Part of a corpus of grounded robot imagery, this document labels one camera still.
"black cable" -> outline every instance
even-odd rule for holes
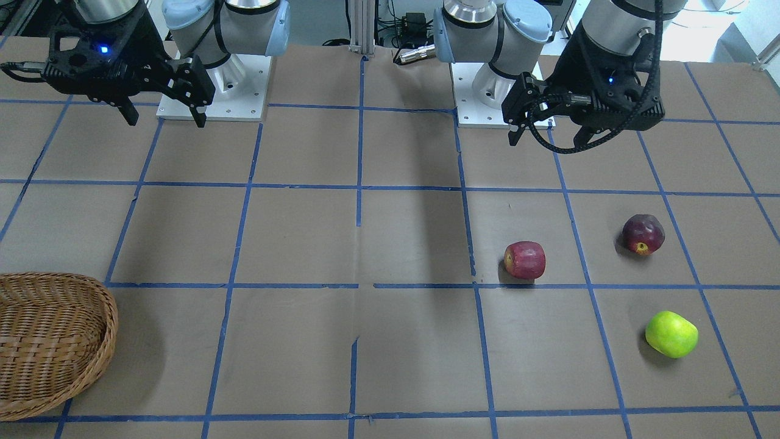
[[[344,0],[344,13],[346,14],[346,28],[349,32],[349,39],[352,40],[352,21],[349,19],[349,0]]]
[[[610,141],[615,136],[620,134],[623,130],[625,130],[625,128],[629,126],[631,122],[633,122],[634,118],[636,118],[639,115],[639,113],[642,111],[642,107],[647,103],[647,100],[650,98],[651,89],[655,86],[655,81],[660,70],[661,35],[663,34],[664,31],[663,10],[664,10],[663,0],[655,0],[655,44],[653,45],[652,67],[650,69],[650,73],[647,75],[647,82],[644,85],[644,90],[642,90],[642,95],[640,96],[640,99],[636,103],[636,105],[634,105],[634,107],[631,109],[628,116],[626,116],[626,119],[623,120],[623,122],[620,123],[620,125],[618,125],[614,130],[610,130],[609,134],[605,135],[604,137],[598,138],[597,140],[594,140],[582,146],[575,146],[574,148],[558,148],[557,146],[546,141],[541,136],[541,134],[539,134],[539,131],[534,126],[533,115],[534,115],[534,111],[543,102],[554,103],[554,100],[561,100],[562,102],[563,97],[561,95],[549,95],[549,96],[542,95],[539,97],[539,99],[534,101],[534,103],[532,104],[532,106],[528,111],[528,116],[527,116],[527,120],[529,121],[528,130],[531,132],[531,135],[534,136],[534,139],[536,139],[540,145],[558,154],[574,154],[575,152],[583,152]]]

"blue tape grid line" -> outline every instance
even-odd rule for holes
[[[701,100],[704,101],[704,105],[707,107],[707,111],[710,112],[710,116],[712,116],[712,120],[715,122],[715,126],[718,127],[718,131],[720,132],[721,137],[723,137],[723,141],[726,145],[726,148],[729,149],[729,154],[731,154],[732,159],[734,159],[734,163],[736,164],[736,167],[739,169],[739,173],[742,174],[742,178],[745,180],[745,184],[747,185],[747,188],[750,190],[750,193],[753,195],[753,198],[756,200],[756,203],[758,204],[758,208],[761,210],[761,214],[764,215],[764,219],[769,225],[769,228],[772,230],[772,234],[774,234],[775,240],[780,244],[780,236],[778,236],[778,232],[775,229],[775,225],[772,224],[771,219],[769,219],[769,215],[767,214],[766,209],[764,209],[764,205],[761,204],[761,200],[756,196],[756,191],[753,189],[753,185],[750,183],[750,179],[747,178],[747,173],[745,173],[745,169],[742,167],[742,164],[739,162],[739,159],[737,159],[736,153],[734,152],[734,148],[732,148],[731,146],[731,142],[729,142],[729,139],[726,137],[725,132],[723,132],[723,127],[718,121],[717,116],[715,116],[714,111],[712,111],[712,107],[710,107],[710,103],[707,101],[707,98],[704,97],[704,93],[702,92],[701,87],[699,87],[699,83],[696,81],[696,77],[694,77],[693,72],[690,70],[690,67],[688,66],[687,62],[685,63],[685,68],[688,71],[688,75],[690,76],[690,79],[693,81],[693,85],[696,86],[696,90],[699,92],[699,96],[701,96]]]
[[[122,231],[119,232],[119,239],[117,240],[116,246],[114,247],[111,263],[108,264],[108,272],[105,275],[106,283],[110,283],[111,278],[114,275],[116,261],[119,259],[119,251],[122,249],[122,244],[125,242],[127,229],[130,226],[130,219],[133,218],[133,213],[136,211],[136,203],[138,203],[138,197],[140,196],[141,188],[144,186],[144,180],[146,179],[146,173],[149,170],[151,158],[154,155],[154,150],[156,149],[157,142],[160,139],[163,123],[165,123],[163,119],[159,119],[157,122],[157,129],[154,131],[154,137],[152,138],[151,145],[149,146],[149,152],[147,153],[146,160],[144,161],[144,167],[141,168],[141,174],[138,176],[138,181],[136,182],[136,190],[133,193],[133,200],[130,201],[130,207],[127,209],[127,215],[125,215],[125,222],[122,225]]]
[[[694,405],[678,407],[630,407],[626,412],[630,415],[656,415],[669,413],[744,413],[780,412],[780,405]],[[559,416],[617,416],[620,409],[556,409],[556,410],[497,410],[496,418],[527,418],[527,417],[559,417]],[[246,422],[246,421],[343,421],[349,419],[462,419],[488,418],[488,411],[468,412],[378,412],[370,415],[355,415],[350,413],[273,413],[253,414],[236,413],[212,415],[212,423]],[[13,423],[192,423],[203,422],[204,415],[67,415],[67,416],[36,416],[13,421]]]
[[[352,343],[352,349],[350,350],[349,359],[349,427],[347,428],[347,437],[349,439],[355,439],[355,407],[357,403],[357,342],[360,337],[355,339]]]
[[[658,172],[655,169],[655,165],[653,164],[653,159],[650,157],[650,151],[647,149],[647,145],[644,142],[644,138],[642,137],[642,134],[640,132],[636,132],[636,135],[639,137],[640,144],[642,145],[642,149],[644,150],[644,154],[647,157],[647,162],[650,164],[650,169],[653,173],[653,178],[655,178],[655,183],[658,185],[658,189],[663,191],[663,185],[661,184],[661,179],[658,177]],[[677,219],[675,218],[675,213],[672,211],[672,205],[669,203],[668,197],[666,195],[662,195],[664,199],[664,204],[666,204],[666,210],[669,214],[669,219],[672,221],[672,225],[675,228],[675,233],[677,234],[677,238],[680,241],[680,246],[682,247],[682,253],[685,254],[686,261],[688,262],[688,267],[690,268],[690,272],[693,275],[693,281],[696,283],[697,289],[699,291],[699,296],[701,296],[701,301],[704,304],[704,308],[707,311],[707,316],[710,319],[710,324],[712,325],[712,329],[715,332],[715,336],[718,339],[718,344],[721,347],[721,351],[723,352],[723,356],[726,360],[726,364],[729,366],[729,372],[732,375],[732,379],[734,380],[734,384],[736,385],[737,393],[739,393],[739,396],[742,399],[743,407],[746,408],[746,412],[748,415],[748,418],[750,419],[750,424],[753,426],[753,432],[756,434],[757,439],[761,439],[761,433],[758,431],[758,425],[756,424],[755,417],[753,416],[753,413],[748,409],[750,406],[750,403],[747,401],[747,396],[745,395],[745,392],[742,388],[742,384],[739,382],[739,377],[736,374],[736,370],[734,369],[734,363],[731,360],[731,357],[729,356],[729,351],[726,349],[725,343],[723,341],[723,336],[721,335],[721,331],[718,329],[718,323],[715,321],[715,316],[712,312],[712,308],[710,307],[710,302],[707,300],[707,296],[704,293],[704,289],[701,287],[701,282],[699,281],[699,274],[696,271],[696,267],[693,264],[693,259],[690,256],[690,253],[688,252],[688,246],[685,243],[685,240],[683,239],[683,233],[679,228],[679,224],[677,223]]]
[[[366,62],[368,58],[360,58],[360,106],[357,122],[357,198],[355,204],[355,227],[363,222],[363,121],[365,120],[366,98]]]
[[[8,214],[8,218],[5,220],[2,229],[0,229],[0,242],[2,242],[2,240],[5,238],[5,234],[8,233],[8,229],[9,227],[11,227],[11,222],[13,221],[13,217],[16,216],[16,213],[19,211],[19,206],[22,204],[24,195],[27,193],[27,188],[30,187],[30,182],[33,180],[35,173],[38,171],[38,167],[41,165],[41,162],[43,161],[44,156],[46,155],[46,151],[48,151],[49,147],[51,146],[51,142],[54,140],[54,137],[57,134],[57,130],[59,129],[59,126],[62,124],[62,121],[65,119],[65,113],[68,111],[68,107],[70,107],[70,102],[72,100],[73,100],[73,96],[70,95],[68,99],[65,101],[62,107],[62,111],[59,113],[59,117],[57,117],[57,121],[55,122],[54,127],[51,129],[51,133],[49,133],[49,136],[46,139],[43,148],[41,149],[41,153],[38,155],[38,158],[35,160],[35,163],[33,164],[33,168],[30,170],[30,175],[27,176],[27,179],[25,180],[24,185],[22,186],[22,190],[19,192],[19,196],[16,197],[16,202],[11,208],[11,213]]]
[[[0,179],[0,184],[24,184],[27,180],[20,178]],[[30,184],[63,184],[63,185],[88,185],[88,186],[135,186],[137,181],[131,180],[51,180],[33,179]],[[169,186],[169,187],[245,187],[244,183],[225,183],[208,181],[144,181],[143,186]],[[355,191],[357,185],[352,184],[290,184],[290,183],[252,183],[252,187],[267,189],[332,189],[340,191]],[[363,191],[461,191],[462,187],[456,186],[377,186],[362,185]],[[523,192],[562,194],[563,190],[554,187],[469,187],[467,192]],[[780,198],[780,194],[773,193],[748,193],[748,192],[688,192],[688,191],[634,191],[634,190],[610,190],[610,189],[567,189],[570,194],[593,195],[674,195],[680,197],[736,197],[736,198]]]
[[[490,358],[488,355],[488,336],[485,331],[484,314],[482,312],[482,297],[480,288],[477,285],[477,263],[474,258],[474,243],[471,234],[471,217],[469,214],[469,197],[466,190],[466,171],[463,166],[463,150],[460,144],[460,135],[458,134],[458,113],[452,112],[452,126],[455,134],[455,149],[458,153],[458,174],[460,179],[460,194],[463,200],[463,218],[466,224],[466,243],[469,249],[469,264],[471,266],[471,287],[474,290],[474,306],[477,310],[477,325],[480,330],[480,347],[482,350],[482,368],[484,370],[485,393],[487,394],[487,415],[490,418],[492,439],[498,439],[498,421],[495,416],[495,400],[493,398],[493,380],[490,371]]]
[[[547,130],[550,137],[550,143],[555,144],[555,139],[552,135],[552,128]],[[620,417],[623,421],[623,428],[626,430],[626,437],[632,439],[631,426],[629,424],[628,412],[626,411],[626,403],[623,400],[623,392],[620,388],[620,379],[618,378],[618,370],[615,367],[615,359],[612,356],[612,348],[609,346],[609,339],[607,338],[607,331],[604,328],[604,320],[601,318],[601,310],[598,307],[598,300],[596,299],[596,293],[593,283],[590,281],[590,273],[588,273],[587,262],[585,260],[585,251],[583,250],[582,241],[580,240],[580,232],[576,225],[574,218],[574,210],[572,209],[572,202],[569,198],[569,190],[566,186],[566,179],[563,176],[563,168],[561,167],[561,161],[558,155],[553,153],[555,159],[555,167],[558,169],[558,178],[561,181],[561,189],[563,190],[563,198],[566,202],[566,209],[569,211],[569,218],[572,222],[572,232],[574,234],[574,241],[577,245],[577,252],[580,254],[580,263],[582,264],[583,274],[585,276],[585,283],[587,285],[588,294],[590,296],[590,303],[593,306],[594,315],[596,317],[596,323],[598,325],[598,331],[601,335],[601,342],[604,345],[604,353],[607,356],[607,362],[609,364],[609,372],[612,375],[612,383],[615,385],[615,395],[618,399],[618,407],[620,410]]]
[[[225,350],[225,338],[228,333],[228,322],[230,319],[230,305],[232,304],[233,289],[236,287],[236,271],[238,271],[239,257],[241,256],[241,244],[243,242],[243,233],[246,226],[246,214],[249,212],[249,203],[252,196],[252,182],[254,180],[254,173],[257,169],[257,157],[260,154],[260,144],[263,137],[263,125],[262,123],[257,127],[257,139],[254,145],[254,153],[252,154],[252,166],[250,167],[249,176],[246,179],[246,190],[244,192],[243,207],[241,208],[241,220],[239,221],[239,230],[236,234],[236,250],[233,252],[233,263],[230,267],[230,278],[228,281],[228,290],[225,293],[225,316],[222,319],[222,328],[219,331],[219,342],[217,344],[217,355],[214,359],[214,372],[211,375],[211,387],[208,392],[208,400],[206,402],[206,414],[203,421],[203,430],[201,431],[201,439],[208,438],[208,430],[211,425],[211,414],[214,410],[214,398],[217,393],[217,384],[219,382],[219,370],[222,365],[222,353]]]

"blue tape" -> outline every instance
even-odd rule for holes
[[[498,439],[498,421],[495,418],[495,401],[493,399],[493,380],[490,372],[490,358],[488,356],[488,336],[485,333],[484,314],[482,313],[482,297],[480,289],[474,288],[474,303],[477,307],[477,325],[480,328],[480,345],[482,348],[482,366],[485,376],[485,391],[487,392],[487,414],[490,417],[490,427],[493,439]]]
[[[44,147],[41,149],[41,153],[38,155],[38,158],[35,159],[33,169],[30,170],[30,174],[27,176],[27,179],[22,186],[22,190],[19,192],[19,196],[16,197],[16,202],[14,202],[13,207],[11,208],[11,212],[8,214],[8,218],[5,219],[5,224],[3,224],[2,229],[0,229],[0,242],[2,242],[2,240],[5,238],[5,234],[8,233],[8,229],[11,227],[11,222],[13,221],[14,216],[16,216],[16,213],[19,211],[19,206],[22,204],[24,195],[27,193],[27,188],[30,187],[30,182],[33,180],[33,176],[38,171],[38,167],[41,166],[41,162],[43,161],[46,152],[51,146],[51,142],[54,140],[54,136],[57,134],[59,126],[65,119],[65,113],[68,111],[68,107],[70,106],[70,102],[72,100],[73,95],[70,95],[65,101],[65,105],[62,107],[62,111],[59,113],[59,117],[57,117],[57,121],[55,122],[54,127],[51,129],[51,133],[49,133],[49,136],[44,143]]]
[[[707,109],[710,111],[710,114],[713,116],[714,120],[714,113],[712,110],[707,107]],[[647,149],[647,145],[645,144],[644,137],[642,137],[642,134],[637,131],[636,132],[637,137],[639,137],[639,142],[642,145],[642,149],[644,150],[645,157],[647,157],[647,162],[650,164],[650,170],[653,173],[653,177],[655,178],[655,183],[658,185],[658,190],[661,191],[661,197],[664,199],[664,204],[666,205],[666,210],[669,214],[669,219],[672,221],[672,226],[675,229],[675,233],[677,234],[677,238],[680,241],[680,247],[682,248],[682,253],[686,257],[686,261],[688,262],[688,267],[690,268],[691,275],[693,275],[693,281],[696,282],[697,289],[699,291],[699,296],[701,297],[701,301],[704,304],[704,308],[707,311],[707,316],[710,319],[710,324],[712,325],[712,329],[715,332],[715,336],[718,339],[718,344],[721,347],[721,352],[723,353],[723,356],[726,360],[726,364],[729,366],[729,372],[732,375],[732,379],[734,380],[734,384],[736,385],[737,392],[739,393],[739,396],[742,399],[742,403],[744,407],[748,407],[749,402],[747,401],[747,397],[745,396],[745,392],[742,388],[742,384],[739,382],[739,377],[736,374],[736,370],[734,369],[734,363],[731,360],[731,357],[729,356],[729,351],[726,349],[725,343],[723,342],[723,337],[721,336],[721,331],[718,329],[718,323],[715,321],[715,316],[712,313],[712,308],[710,307],[710,302],[707,300],[707,296],[704,293],[704,289],[701,287],[701,281],[699,280],[699,274],[696,271],[696,267],[693,264],[693,258],[691,258],[690,253],[688,252],[688,246],[685,243],[685,240],[683,239],[683,233],[680,231],[679,224],[677,223],[677,219],[675,218],[675,213],[672,211],[672,205],[669,203],[669,199],[666,196],[664,192],[663,184],[661,184],[661,179],[658,177],[658,172],[655,169],[655,165],[653,164],[653,159],[650,157],[650,151]],[[756,420],[753,417],[753,413],[750,410],[747,410],[747,415],[750,418],[750,423],[753,425],[753,432],[756,434],[757,439],[761,439],[761,433],[758,431],[758,425],[756,424]]]
[[[138,197],[140,195],[141,188],[144,185],[144,179],[146,178],[146,173],[149,170],[149,164],[151,163],[151,158],[154,155],[154,150],[157,147],[157,142],[160,139],[160,133],[162,132],[163,123],[165,123],[163,119],[160,119],[157,123],[157,130],[154,132],[154,137],[152,138],[151,145],[149,146],[149,152],[147,153],[147,158],[144,161],[144,167],[141,169],[141,174],[138,176],[138,181],[136,182],[136,190],[133,193],[133,200],[130,202],[129,209],[127,209],[127,215],[125,215],[125,223],[122,225],[122,231],[119,232],[119,239],[117,240],[116,246],[114,247],[114,254],[111,257],[111,263],[108,264],[108,272],[105,275],[106,284],[111,282],[111,278],[114,275],[116,262],[119,259],[119,252],[122,250],[122,245],[124,244],[125,236],[127,235],[127,229],[130,226],[130,220],[133,218],[133,213],[136,210]]]
[[[360,58],[360,106],[357,123],[357,194],[355,201],[355,227],[363,223],[363,122],[366,98],[366,56]]]
[[[246,226],[246,214],[249,212],[250,199],[252,197],[252,181],[257,168],[257,157],[260,154],[260,144],[263,137],[263,124],[257,127],[257,137],[252,154],[252,166],[249,176],[246,179],[246,190],[244,191],[243,207],[241,208],[241,219],[239,221],[239,230],[236,234],[236,247],[233,252],[233,262],[230,266],[230,278],[228,280],[228,290],[225,293],[225,315],[222,317],[222,326],[219,331],[219,341],[217,343],[217,355],[214,358],[214,372],[211,374],[211,386],[208,391],[208,400],[206,401],[206,413],[203,421],[203,430],[200,433],[201,439],[208,438],[209,426],[211,425],[211,413],[214,410],[214,398],[217,394],[217,384],[219,382],[219,371],[222,367],[222,353],[225,350],[225,339],[228,333],[228,322],[230,320],[230,307],[232,304],[233,289],[236,282],[236,271],[238,271],[239,258],[241,256],[241,244],[243,242],[243,232]]]
[[[550,143],[555,144],[555,139],[552,135],[552,128],[547,130],[550,137]],[[585,260],[585,252],[583,250],[582,241],[580,240],[580,232],[577,230],[576,221],[574,218],[574,211],[572,209],[572,202],[569,199],[569,190],[566,187],[566,179],[563,176],[563,168],[561,167],[561,161],[558,159],[557,154],[553,154],[555,159],[555,167],[558,170],[558,178],[561,181],[561,189],[563,190],[563,198],[566,202],[566,210],[569,211],[569,218],[572,221],[572,232],[574,233],[574,241],[577,245],[577,252],[580,254],[580,263],[582,264],[583,274],[585,275],[585,282],[587,283],[587,290],[590,296],[590,303],[593,306],[594,314],[596,316],[596,323],[598,325],[598,331],[601,334],[601,341],[604,344],[604,353],[607,356],[607,362],[609,364],[609,372],[612,375],[612,382],[615,385],[615,394],[618,399],[618,407],[620,408],[620,417],[623,420],[623,428],[626,430],[626,437],[632,439],[631,426],[629,424],[629,417],[626,413],[626,403],[623,400],[623,392],[620,387],[620,380],[618,378],[618,370],[615,367],[615,359],[612,356],[612,348],[609,346],[609,339],[607,339],[607,331],[604,328],[604,320],[601,318],[601,310],[598,307],[598,300],[596,299],[596,293],[594,292],[593,284],[590,282],[590,274],[587,269],[587,262]]]

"metal frame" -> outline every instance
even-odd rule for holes
[[[377,0],[349,0],[349,16],[352,17],[349,50],[361,55],[374,56],[374,19]]]
[[[780,34],[767,45],[764,50],[756,57],[756,62],[753,63],[753,70],[764,71],[775,56],[780,54]]]

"woven basket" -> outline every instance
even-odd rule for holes
[[[43,413],[89,387],[114,354],[117,310],[90,277],[0,274],[0,421]]]

